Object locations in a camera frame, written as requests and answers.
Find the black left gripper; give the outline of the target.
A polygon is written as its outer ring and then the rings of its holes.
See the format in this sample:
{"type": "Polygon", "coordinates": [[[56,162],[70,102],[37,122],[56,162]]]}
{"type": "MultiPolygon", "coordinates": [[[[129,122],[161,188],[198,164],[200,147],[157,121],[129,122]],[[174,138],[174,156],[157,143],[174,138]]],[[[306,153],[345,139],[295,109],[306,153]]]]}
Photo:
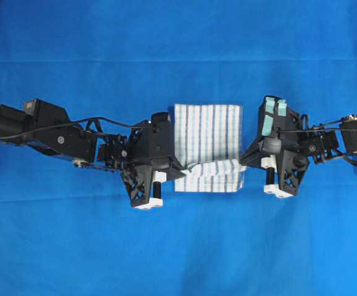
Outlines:
{"type": "Polygon", "coordinates": [[[121,172],[121,178],[129,195],[130,206],[140,210],[162,207],[162,183],[186,176],[178,159],[171,157],[169,137],[131,136],[128,152],[129,164],[121,172]]]}

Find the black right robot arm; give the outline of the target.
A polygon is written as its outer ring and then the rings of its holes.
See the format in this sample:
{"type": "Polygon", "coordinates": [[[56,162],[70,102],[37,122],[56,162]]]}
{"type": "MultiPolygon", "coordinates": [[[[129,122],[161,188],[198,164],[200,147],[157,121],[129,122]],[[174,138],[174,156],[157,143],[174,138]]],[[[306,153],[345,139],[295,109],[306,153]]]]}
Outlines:
{"type": "Polygon", "coordinates": [[[246,167],[266,171],[264,192],[278,198],[297,195],[310,162],[343,159],[357,166],[357,117],[310,127],[307,115],[264,115],[258,134],[240,157],[246,167]]]}

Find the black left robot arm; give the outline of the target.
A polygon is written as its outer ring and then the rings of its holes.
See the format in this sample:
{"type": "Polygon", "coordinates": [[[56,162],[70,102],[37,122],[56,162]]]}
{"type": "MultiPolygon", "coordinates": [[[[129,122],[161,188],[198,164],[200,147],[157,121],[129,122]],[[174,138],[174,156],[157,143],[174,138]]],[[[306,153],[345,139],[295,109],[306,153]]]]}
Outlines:
{"type": "Polygon", "coordinates": [[[130,125],[129,136],[104,132],[102,120],[72,121],[64,108],[40,99],[26,102],[23,110],[0,105],[0,142],[31,147],[77,168],[119,171],[133,208],[161,207],[162,183],[185,177],[169,113],[130,125]]]}

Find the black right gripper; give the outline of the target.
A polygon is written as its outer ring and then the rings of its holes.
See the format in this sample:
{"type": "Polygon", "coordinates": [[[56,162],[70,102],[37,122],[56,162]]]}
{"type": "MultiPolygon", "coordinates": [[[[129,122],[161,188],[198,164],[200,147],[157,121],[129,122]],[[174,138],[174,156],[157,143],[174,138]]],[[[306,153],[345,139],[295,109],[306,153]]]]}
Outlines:
{"type": "Polygon", "coordinates": [[[240,156],[239,163],[246,167],[264,168],[266,184],[263,191],[277,198],[288,198],[298,194],[310,164],[304,155],[283,149],[282,141],[277,138],[253,141],[240,156]]]}

